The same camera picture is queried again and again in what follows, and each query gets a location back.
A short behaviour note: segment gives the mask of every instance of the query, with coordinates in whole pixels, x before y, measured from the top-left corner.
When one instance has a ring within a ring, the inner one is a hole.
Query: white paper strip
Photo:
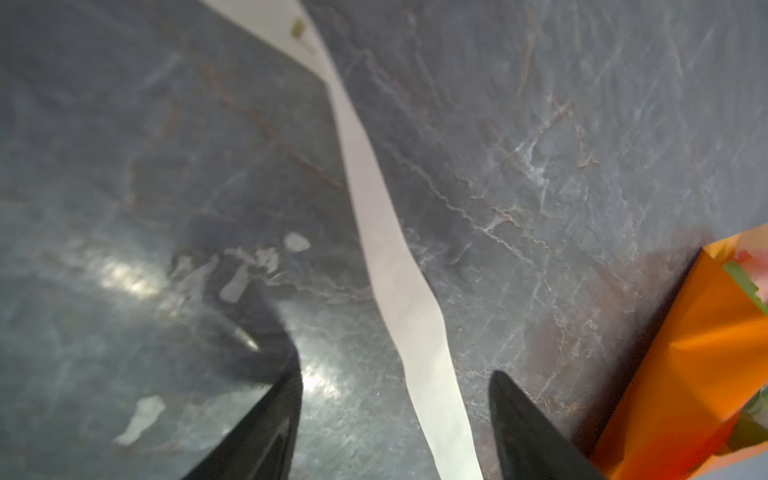
[[[307,25],[302,39],[316,54],[311,60],[296,60],[303,65],[319,65],[320,77],[326,81],[373,294],[402,359],[419,424],[442,480],[482,480],[442,311],[411,255],[368,134],[310,17],[295,1],[205,2],[288,55],[296,46],[281,42],[296,40],[274,31],[262,33],[259,25],[265,23],[263,12],[281,4]]]

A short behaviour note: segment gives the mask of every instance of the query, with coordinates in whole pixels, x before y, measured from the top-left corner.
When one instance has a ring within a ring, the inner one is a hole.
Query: marble floor
[[[484,476],[494,369],[589,452],[697,248],[768,221],[768,5],[305,5]],[[0,31],[0,471],[180,478],[300,358],[291,478],[436,480],[323,83],[197,2],[11,0]]]

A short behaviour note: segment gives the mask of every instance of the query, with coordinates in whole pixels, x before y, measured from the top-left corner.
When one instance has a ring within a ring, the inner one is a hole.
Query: pink object
[[[741,250],[736,261],[757,286],[757,298],[768,303],[768,250]]]

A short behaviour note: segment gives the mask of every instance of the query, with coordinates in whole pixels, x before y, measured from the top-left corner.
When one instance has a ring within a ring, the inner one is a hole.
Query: orange shopping bag
[[[678,480],[745,455],[713,456],[768,383],[768,316],[722,267],[738,249],[768,250],[768,223],[703,248],[592,462],[610,480]]]

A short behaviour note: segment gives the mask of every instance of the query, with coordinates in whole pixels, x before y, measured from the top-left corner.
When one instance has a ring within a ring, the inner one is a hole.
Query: green object
[[[768,306],[763,303],[762,300],[757,298],[757,286],[752,283],[750,276],[746,274],[743,268],[741,268],[741,265],[731,261],[723,265],[723,268],[726,272],[728,272],[731,278],[733,278],[733,281],[738,283],[741,289],[744,290],[744,293],[746,293],[749,298],[752,299],[755,305],[757,305],[766,315],[768,315]]]
[[[768,409],[768,387],[763,387],[744,407],[742,415],[757,415]]]
[[[733,433],[728,439],[728,448],[735,452],[763,442],[768,442],[768,431],[761,424],[742,417],[733,427]]]

